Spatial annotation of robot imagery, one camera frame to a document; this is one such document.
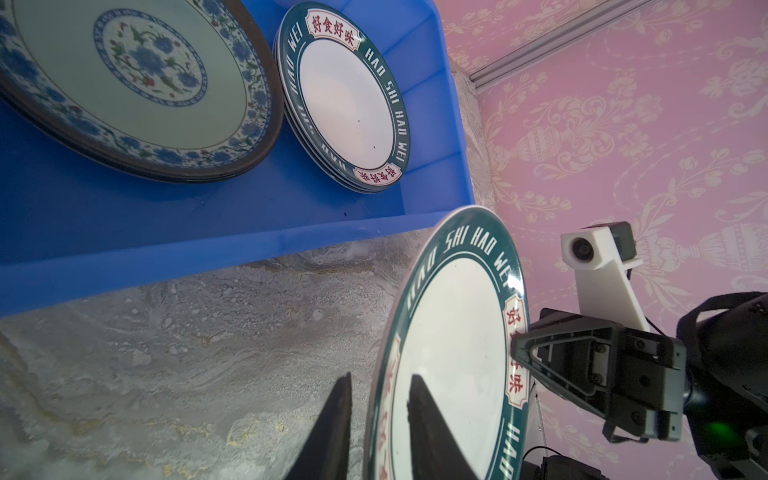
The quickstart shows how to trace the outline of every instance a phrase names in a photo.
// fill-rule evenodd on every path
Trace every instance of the plate center medallion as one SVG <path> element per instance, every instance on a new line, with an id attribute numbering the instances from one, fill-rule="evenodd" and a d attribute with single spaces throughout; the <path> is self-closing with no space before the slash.
<path id="1" fill-rule="evenodd" d="M 116 8 L 94 24 L 101 60 L 125 86 L 169 107 L 196 104 L 208 77 L 200 56 L 171 26 L 152 15 Z"/>

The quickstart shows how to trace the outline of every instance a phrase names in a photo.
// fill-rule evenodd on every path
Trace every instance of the wall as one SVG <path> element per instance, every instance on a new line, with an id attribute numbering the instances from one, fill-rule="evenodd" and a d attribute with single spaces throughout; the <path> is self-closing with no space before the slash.
<path id="1" fill-rule="evenodd" d="M 448 54 L 465 74 L 534 41 L 605 0 L 435 0 Z"/>
<path id="2" fill-rule="evenodd" d="M 709 296 L 768 290 L 768 2 L 658 2 L 479 95 L 531 315 L 576 311 L 560 233 L 628 220 L 632 284 L 667 334 Z M 682 442 L 608 445 L 548 394 L 548 444 L 610 478 L 712 478 Z"/>

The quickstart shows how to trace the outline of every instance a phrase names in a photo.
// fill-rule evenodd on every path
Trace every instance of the blue and white porcelain plate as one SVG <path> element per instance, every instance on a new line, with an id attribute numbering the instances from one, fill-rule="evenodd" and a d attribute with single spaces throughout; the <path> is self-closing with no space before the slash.
<path id="1" fill-rule="evenodd" d="M 249 170 L 283 120 L 269 45 L 238 0 L 4 0 L 0 94 L 75 150 L 173 182 Z"/>

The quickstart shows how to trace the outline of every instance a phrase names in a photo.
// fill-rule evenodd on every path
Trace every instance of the plate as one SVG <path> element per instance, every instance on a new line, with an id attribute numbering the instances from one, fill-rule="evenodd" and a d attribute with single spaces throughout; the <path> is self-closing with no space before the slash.
<path id="1" fill-rule="evenodd" d="M 237 0 L 5 0 L 0 94 L 76 151 L 172 182 L 242 174 L 283 121 L 269 45 Z"/>
<path id="2" fill-rule="evenodd" d="M 509 232 L 484 207 L 456 210 L 436 227 L 390 313 L 363 478 L 411 480 L 407 402 L 416 373 L 477 477 L 517 478 L 531 379 L 509 345 L 526 331 L 525 285 Z"/>
<path id="3" fill-rule="evenodd" d="M 277 56 L 280 54 L 280 49 L 276 39 L 273 45 L 274 45 L 273 49 L 274 49 L 275 59 L 277 59 Z M 317 165 L 317 167 L 324 174 L 331 177 L 335 182 L 342 185 L 343 187 L 346 187 L 350 190 L 354 190 L 355 192 L 358 192 L 361 194 L 373 194 L 373 193 L 376 193 L 377 191 L 380 191 L 380 190 L 366 190 L 359 186 L 352 185 L 343 177 L 336 174 L 334 170 L 331 168 L 331 166 L 326 165 L 320 153 L 315 151 L 310 140 L 306 137 L 306 134 L 304 133 L 304 131 L 299 127 L 298 120 L 296 119 L 296 115 L 292 112 L 288 99 L 285 95 L 283 96 L 283 100 L 285 101 L 285 116 L 286 116 L 286 119 L 288 120 L 288 125 L 291 127 L 291 130 L 293 131 L 294 136 L 299 141 L 299 144 L 304 149 L 306 154 L 312 159 L 315 165 Z"/>
<path id="4" fill-rule="evenodd" d="M 292 7 L 276 43 L 283 90 L 320 160 L 361 189 L 405 173 L 410 126 L 402 95 L 376 46 L 341 12 Z"/>

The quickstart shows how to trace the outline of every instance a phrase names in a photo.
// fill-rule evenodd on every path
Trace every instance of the green led light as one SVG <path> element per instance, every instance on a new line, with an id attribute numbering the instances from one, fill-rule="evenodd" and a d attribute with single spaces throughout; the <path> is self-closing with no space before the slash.
<path id="1" fill-rule="evenodd" d="M 722 445 L 738 446 L 744 441 L 727 423 L 710 423 L 708 429 L 710 434 Z"/>

